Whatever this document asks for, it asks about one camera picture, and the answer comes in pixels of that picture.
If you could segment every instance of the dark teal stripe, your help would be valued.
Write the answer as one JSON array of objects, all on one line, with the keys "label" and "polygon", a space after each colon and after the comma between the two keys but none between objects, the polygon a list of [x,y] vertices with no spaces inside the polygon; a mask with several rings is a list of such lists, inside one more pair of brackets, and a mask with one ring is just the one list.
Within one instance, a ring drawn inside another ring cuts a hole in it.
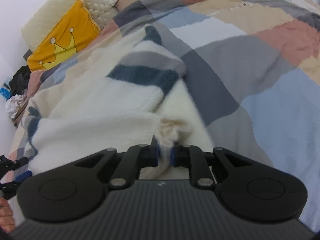
[{"label": "dark teal stripe", "polygon": [[117,65],[107,76],[141,86],[160,87],[166,95],[179,76],[172,70],[159,70],[145,66]]}]

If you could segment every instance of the blanket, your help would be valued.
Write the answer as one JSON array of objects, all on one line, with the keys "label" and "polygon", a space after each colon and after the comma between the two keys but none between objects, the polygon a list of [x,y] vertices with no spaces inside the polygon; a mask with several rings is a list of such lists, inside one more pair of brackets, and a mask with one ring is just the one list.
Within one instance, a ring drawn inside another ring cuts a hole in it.
[{"label": "blanket", "polygon": [[[43,73],[40,89],[80,75],[84,57],[101,57],[96,46],[114,48],[153,26],[162,46],[184,62],[185,85],[215,145],[302,180],[308,202],[300,219],[318,231],[319,6],[310,0],[132,1],[91,48]],[[123,44],[113,53],[126,50]],[[13,159],[25,154],[27,139],[25,134],[12,148],[18,149]]]}]

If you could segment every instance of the crumpled white fabric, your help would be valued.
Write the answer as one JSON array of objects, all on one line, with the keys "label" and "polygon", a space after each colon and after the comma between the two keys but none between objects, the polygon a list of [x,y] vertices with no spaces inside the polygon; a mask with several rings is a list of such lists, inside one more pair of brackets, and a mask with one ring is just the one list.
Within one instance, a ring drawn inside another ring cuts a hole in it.
[{"label": "crumpled white fabric", "polygon": [[6,101],[5,110],[7,111],[11,119],[15,118],[20,106],[23,104],[25,99],[26,95],[15,95]]}]

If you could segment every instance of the orange pillow with crown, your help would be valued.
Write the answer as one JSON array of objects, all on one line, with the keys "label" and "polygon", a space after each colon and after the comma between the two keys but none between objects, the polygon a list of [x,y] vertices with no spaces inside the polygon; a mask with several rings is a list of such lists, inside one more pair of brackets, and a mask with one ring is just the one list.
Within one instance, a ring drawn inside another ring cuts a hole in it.
[{"label": "orange pillow with crown", "polygon": [[76,0],[38,48],[28,57],[31,71],[53,68],[87,47],[100,34],[83,0]]}]

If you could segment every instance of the bed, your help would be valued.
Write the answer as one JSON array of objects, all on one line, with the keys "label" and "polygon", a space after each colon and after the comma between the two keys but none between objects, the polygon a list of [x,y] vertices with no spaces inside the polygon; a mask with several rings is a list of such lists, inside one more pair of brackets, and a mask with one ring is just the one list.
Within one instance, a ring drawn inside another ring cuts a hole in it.
[{"label": "bed", "polygon": [[[30,163],[7,180],[107,147],[150,143],[159,120],[179,119],[185,127],[175,139],[205,151],[224,147],[299,178],[308,190],[300,220],[320,230],[320,7],[310,0],[115,6],[119,13],[92,44],[40,75],[10,155]],[[187,171],[165,166],[159,176]]]}]

